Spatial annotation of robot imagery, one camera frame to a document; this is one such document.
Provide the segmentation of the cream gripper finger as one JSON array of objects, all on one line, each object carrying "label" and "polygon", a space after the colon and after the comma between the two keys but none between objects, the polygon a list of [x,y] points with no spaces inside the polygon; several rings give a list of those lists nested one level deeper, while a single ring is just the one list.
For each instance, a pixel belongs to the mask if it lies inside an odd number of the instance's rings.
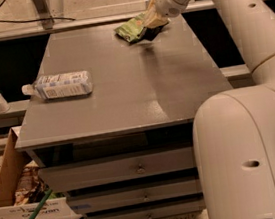
[{"label": "cream gripper finger", "polygon": [[168,17],[160,13],[159,9],[156,7],[156,1],[150,0],[147,10],[145,11],[142,21],[142,25],[146,28],[155,29],[155,27],[160,27],[168,23]]}]

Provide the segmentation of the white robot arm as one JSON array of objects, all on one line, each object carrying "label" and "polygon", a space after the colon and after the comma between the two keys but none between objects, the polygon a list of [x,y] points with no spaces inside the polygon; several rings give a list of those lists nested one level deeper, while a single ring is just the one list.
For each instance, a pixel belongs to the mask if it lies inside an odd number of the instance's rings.
[{"label": "white robot arm", "polygon": [[[206,100],[193,144],[209,219],[275,219],[275,13],[262,0],[212,0],[254,83]],[[190,0],[152,0],[146,27]]]}]

